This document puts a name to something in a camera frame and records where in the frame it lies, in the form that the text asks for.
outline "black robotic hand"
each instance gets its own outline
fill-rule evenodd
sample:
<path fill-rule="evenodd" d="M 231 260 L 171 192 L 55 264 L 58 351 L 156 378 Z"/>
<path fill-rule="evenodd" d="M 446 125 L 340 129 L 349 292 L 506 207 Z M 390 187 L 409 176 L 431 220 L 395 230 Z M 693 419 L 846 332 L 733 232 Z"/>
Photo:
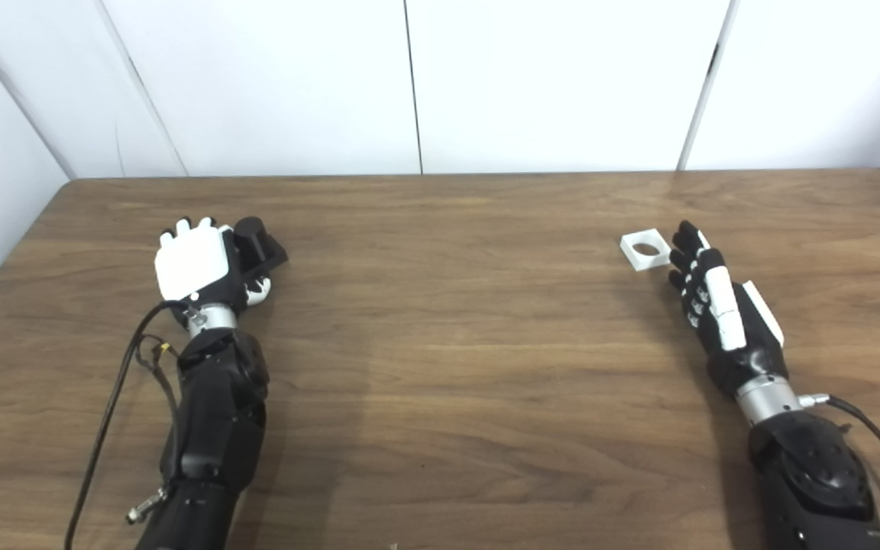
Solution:
<path fill-rule="evenodd" d="M 783 333 L 752 281 L 738 285 L 718 248 L 688 220 L 672 241 L 669 274 L 681 309 L 708 354 L 708 374 L 726 396 L 760 376 L 788 378 Z"/>
<path fill-rule="evenodd" d="M 674 236 L 671 285 L 708 355 L 716 387 L 752 429 L 771 550 L 880 550 L 880 521 L 865 467 L 834 422 L 804 411 L 789 386 L 783 334 L 752 282 L 737 285 L 690 222 Z M 804 396 L 807 406 L 810 398 Z"/>

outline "white robotic hand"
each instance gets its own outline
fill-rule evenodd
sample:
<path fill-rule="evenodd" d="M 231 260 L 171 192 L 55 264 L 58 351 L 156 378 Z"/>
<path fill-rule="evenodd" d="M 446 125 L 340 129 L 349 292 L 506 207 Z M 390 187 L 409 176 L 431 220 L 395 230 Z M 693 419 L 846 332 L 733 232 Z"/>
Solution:
<path fill-rule="evenodd" d="M 160 236 L 161 248 L 154 258 L 158 289 L 164 299 L 189 299 L 198 302 L 199 294 L 227 275 L 240 276 L 241 258 L 233 246 L 233 228 L 216 227 L 215 220 L 205 217 L 193 227 L 188 217 L 180 219 L 175 229 Z M 249 283 L 240 283 L 247 306 L 263 302 L 270 292 L 270 279 L 261 276 Z"/>

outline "robotic hand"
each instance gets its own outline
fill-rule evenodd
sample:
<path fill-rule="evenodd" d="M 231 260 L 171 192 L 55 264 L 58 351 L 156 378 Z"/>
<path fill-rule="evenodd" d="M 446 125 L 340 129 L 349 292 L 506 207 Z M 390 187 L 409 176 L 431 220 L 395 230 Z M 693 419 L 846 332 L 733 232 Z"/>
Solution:
<path fill-rule="evenodd" d="M 265 299 L 268 274 L 287 254 L 256 217 L 235 229 L 183 218 L 160 240 L 158 288 L 164 299 L 188 304 L 175 314 L 192 340 L 178 356 L 182 397 L 161 457 L 162 487 L 127 519 L 149 519 L 139 550 L 220 550 L 266 425 L 267 366 L 237 317 Z"/>
<path fill-rule="evenodd" d="M 722 254 L 682 222 L 671 285 L 708 356 L 708 374 L 739 403 L 752 429 L 771 550 L 880 550 L 880 519 L 865 467 L 834 422 L 804 411 L 826 396 L 797 397 L 783 334 L 752 282 L 731 281 Z"/>

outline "wooden table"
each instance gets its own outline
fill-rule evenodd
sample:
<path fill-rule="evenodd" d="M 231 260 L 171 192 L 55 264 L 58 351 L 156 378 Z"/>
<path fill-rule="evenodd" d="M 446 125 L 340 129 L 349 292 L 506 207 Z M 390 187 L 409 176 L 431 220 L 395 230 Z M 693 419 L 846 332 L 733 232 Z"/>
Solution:
<path fill-rule="evenodd" d="M 241 318 L 271 422 L 233 549 L 761 548 L 743 418 L 617 247 L 682 218 L 771 303 L 795 389 L 880 425 L 880 170 L 76 181 L 0 269 L 0 549 L 60 547 L 182 215 L 259 215 L 291 258 Z M 134 547 L 167 426 L 133 369 L 77 550 Z"/>

